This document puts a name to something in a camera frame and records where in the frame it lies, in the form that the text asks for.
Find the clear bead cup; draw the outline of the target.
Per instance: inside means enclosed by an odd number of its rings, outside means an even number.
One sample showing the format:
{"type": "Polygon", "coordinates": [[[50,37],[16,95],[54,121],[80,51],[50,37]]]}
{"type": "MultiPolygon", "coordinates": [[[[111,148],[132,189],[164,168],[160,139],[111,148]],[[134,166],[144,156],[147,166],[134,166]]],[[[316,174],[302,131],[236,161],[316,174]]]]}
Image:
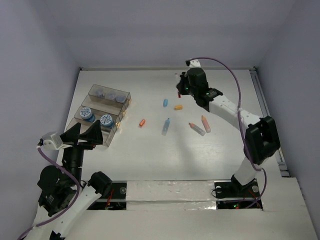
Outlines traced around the clear bead cup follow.
{"type": "Polygon", "coordinates": [[[116,97],[115,97],[115,100],[118,102],[118,103],[124,103],[127,99],[127,96],[125,94],[117,94],[116,97]]]}
{"type": "Polygon", "coordinates": [[[116,100],[116,93],[115,92],[112,92],[112,91],[109,91],[105,94],[105,98],[107,100],[110,100],[110,101],[115,101],[116,100]]]}
{"type": "Polygon", "coordinates": [[[95,95],[99,98],[105,97],[105,91],[102,88],[99,88],[95,91],[95,95]]]}

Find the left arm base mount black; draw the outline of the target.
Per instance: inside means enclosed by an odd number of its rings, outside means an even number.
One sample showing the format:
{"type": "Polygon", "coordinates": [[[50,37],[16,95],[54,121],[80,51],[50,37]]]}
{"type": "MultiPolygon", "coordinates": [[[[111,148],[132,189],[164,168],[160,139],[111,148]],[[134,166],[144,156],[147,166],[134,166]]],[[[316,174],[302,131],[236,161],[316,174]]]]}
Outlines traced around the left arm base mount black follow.
{"type": "Polygon", "coordinates": [[[111,190],[106,196],[102,196],[92,203],[87,210],[118,211],[127,209],[127,182],[116,181],[111,185],[111,190]]]}

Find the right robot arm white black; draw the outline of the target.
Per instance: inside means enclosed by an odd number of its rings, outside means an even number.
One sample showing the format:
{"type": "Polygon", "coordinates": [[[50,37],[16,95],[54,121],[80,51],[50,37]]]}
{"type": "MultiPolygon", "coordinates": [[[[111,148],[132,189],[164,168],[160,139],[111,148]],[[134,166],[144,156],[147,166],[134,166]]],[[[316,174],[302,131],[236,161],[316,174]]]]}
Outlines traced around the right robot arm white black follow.
{"type": "Polygon", "coordinates": [[[231,102],[221,91],[209,87],[205,71],[193,67],[178,75],[176,88],[180,95],[190,95],[196,104],[239,130],[243,141],[244,159],[231,177],[230,190],[235,196],[242,196],[249,189],[248,184],[262,170],[261,165],[281,147],[275,120],[267,115],[260,117],[243,110],[231,102]]]}

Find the orange highlighter marker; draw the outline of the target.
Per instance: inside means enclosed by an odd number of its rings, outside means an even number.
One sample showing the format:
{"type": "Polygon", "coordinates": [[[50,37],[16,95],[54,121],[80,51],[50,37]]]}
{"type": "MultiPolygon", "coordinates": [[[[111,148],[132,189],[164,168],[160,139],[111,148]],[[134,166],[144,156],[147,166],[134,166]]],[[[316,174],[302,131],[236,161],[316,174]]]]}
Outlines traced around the orange highlighter marker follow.
{"type": "Polygon", "coordinates": [[[210,133],[211,132],[211,127],[210,127],[206,117],[202,115],[201,116],[201,121],[202,121],[202,124],[203,124],[203,127],[204,127],[206,133],[210,133]]]}

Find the blue marker cap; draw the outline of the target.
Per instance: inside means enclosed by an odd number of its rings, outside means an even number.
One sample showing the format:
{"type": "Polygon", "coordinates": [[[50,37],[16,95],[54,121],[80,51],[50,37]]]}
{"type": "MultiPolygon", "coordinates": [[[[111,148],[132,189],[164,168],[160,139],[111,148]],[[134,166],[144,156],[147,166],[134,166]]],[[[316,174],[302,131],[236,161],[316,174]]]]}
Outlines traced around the blue marker cap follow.
{"type": "Polygon", "coordinates": [[[164,99],[164,100],[163,100],[163,107],[167,107],[167,105],[168,105],[168,100],[167,100],[167,99],[164,99]]]}

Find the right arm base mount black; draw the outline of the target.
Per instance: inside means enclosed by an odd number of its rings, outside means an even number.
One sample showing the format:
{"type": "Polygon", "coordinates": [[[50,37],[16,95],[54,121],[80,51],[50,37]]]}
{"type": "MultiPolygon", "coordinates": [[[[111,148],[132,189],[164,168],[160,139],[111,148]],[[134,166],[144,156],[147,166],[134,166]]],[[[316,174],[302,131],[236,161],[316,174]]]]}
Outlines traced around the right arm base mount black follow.
{"type": "Polygon", "coordinates": [[[236,183],[234,177],[215,182],[211,195],[216,199],[218,210],[263,209],[262,201],[258,200],[260,189],[255,178],[244,186],[236,183]]]}

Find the blue highlighter marker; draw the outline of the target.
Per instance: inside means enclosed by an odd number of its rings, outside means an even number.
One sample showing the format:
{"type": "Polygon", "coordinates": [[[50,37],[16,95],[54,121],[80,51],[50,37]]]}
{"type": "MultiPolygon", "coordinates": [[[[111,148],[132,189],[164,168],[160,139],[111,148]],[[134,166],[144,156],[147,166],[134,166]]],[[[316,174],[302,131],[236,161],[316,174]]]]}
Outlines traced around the blue highlighter marker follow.
{"type": "Polygon", "coordinates": [[[168,132],[168,129],[169,129],[169,126],[170,126],[170,118],[166,119],[164,121],[164,125],[163,125],[163,128],[162,128],[162,131],[161,131],[161,135],[162,136],[166,136],[167,135],[167,132],[168,132]]]}

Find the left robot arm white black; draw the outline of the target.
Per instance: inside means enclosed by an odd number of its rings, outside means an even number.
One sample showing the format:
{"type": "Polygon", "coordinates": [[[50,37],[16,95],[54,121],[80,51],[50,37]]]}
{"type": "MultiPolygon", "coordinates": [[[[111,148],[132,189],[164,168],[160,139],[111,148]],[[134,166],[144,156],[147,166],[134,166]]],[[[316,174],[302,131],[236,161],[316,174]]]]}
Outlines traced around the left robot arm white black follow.
{"type": "Polygon", "coordinates": [[[76,123],[62,134],[48,132],[36,146],[49,162],[37,182],[41,189],[35,219],[20,240],[65,240],[83,213],[99,198],[110,194],[112,180],[103,172],[82,184],[84,152],[103,144],[100,120],[84,133],[76,123]]]}

